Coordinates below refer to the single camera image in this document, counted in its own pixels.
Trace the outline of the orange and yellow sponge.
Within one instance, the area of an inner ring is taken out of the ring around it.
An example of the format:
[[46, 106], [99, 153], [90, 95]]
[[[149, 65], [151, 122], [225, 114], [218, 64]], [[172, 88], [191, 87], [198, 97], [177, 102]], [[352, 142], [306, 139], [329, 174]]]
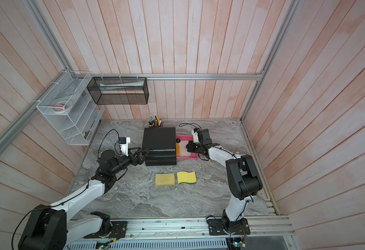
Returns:
[[180, 147], [179, 144], [176, 144], [176, 155], [179, 156], [180, 155]]

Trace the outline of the black drawer cabinet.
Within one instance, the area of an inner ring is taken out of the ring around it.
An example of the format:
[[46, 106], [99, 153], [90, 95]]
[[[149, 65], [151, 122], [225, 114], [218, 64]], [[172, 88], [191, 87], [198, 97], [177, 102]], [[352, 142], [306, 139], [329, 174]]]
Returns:
[[149, 150], [146, 166], [177, 165], [176, 128], [145, 128], [142, 149]]

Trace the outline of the white foam sponge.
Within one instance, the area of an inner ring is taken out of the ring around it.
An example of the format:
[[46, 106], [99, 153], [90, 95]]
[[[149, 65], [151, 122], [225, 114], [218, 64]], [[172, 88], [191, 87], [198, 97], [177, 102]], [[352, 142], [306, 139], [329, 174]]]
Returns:
[[190, 157], [191, 156], [191, 153], [187, 152], [187, 149], [186, 149], [186, 145], [189, 144], [189, 141], [181, 141], [179, 143], [179, 147], [180, 147], [180, 156], [181, 157]]

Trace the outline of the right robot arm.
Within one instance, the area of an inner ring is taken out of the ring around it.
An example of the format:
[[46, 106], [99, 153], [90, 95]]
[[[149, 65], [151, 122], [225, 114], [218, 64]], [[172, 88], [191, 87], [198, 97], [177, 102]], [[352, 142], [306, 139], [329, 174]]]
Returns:
[[208, 129], [194, 128], [193, 140], [188, 142], [187, 151], [203, 156], [203, 160], [212, 160], [226, 168], [231, 198], [222, 217], [208, 216], [210, 234], [234, 234], [246, 231], [247, 221], [244, 212], [247, 204], [254, 202], [253, 197], [263, 188], [259, 171], [251, 155], [234, 154], [217, 143], [213, 143]]

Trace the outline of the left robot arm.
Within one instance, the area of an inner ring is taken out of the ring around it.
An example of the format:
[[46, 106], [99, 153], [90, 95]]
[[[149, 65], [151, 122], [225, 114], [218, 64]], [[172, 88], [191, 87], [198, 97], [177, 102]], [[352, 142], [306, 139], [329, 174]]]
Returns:
[[106, 194], [119, 181], [117, 174], [120, 171], [143, 164], [149, 152], [149, 149], [139, 147], [121, 156], [114, 150], [102, 152], [97, 160], [99, 167], [83, 187], [50, 205], [39, 205], [26, 214], [28, 221], [18, 249], [61, 250], [91, 234], [108, 238], [113, 233], [109, 215], [95, 211], [83, 219], [73, 221], [72, 218], [90, 202]]

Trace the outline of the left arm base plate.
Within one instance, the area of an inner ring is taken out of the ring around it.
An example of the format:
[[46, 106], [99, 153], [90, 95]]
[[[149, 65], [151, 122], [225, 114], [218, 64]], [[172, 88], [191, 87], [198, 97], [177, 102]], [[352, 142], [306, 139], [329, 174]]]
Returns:
[[125, 237], [127, 221], [107, 221], [102, 223], [100, 230], [96, 233], [84, 236], [84, 239], [121, 239]]

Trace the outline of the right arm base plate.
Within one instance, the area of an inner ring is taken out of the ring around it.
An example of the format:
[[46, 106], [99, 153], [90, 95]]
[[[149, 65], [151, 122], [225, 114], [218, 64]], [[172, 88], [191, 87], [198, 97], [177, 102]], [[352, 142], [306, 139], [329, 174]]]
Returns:
[[248, 221], [243, 218], [239, 221], [229, 221], [227, 218], [206, 218], [210, 235], [243, 235], [251, 234]]

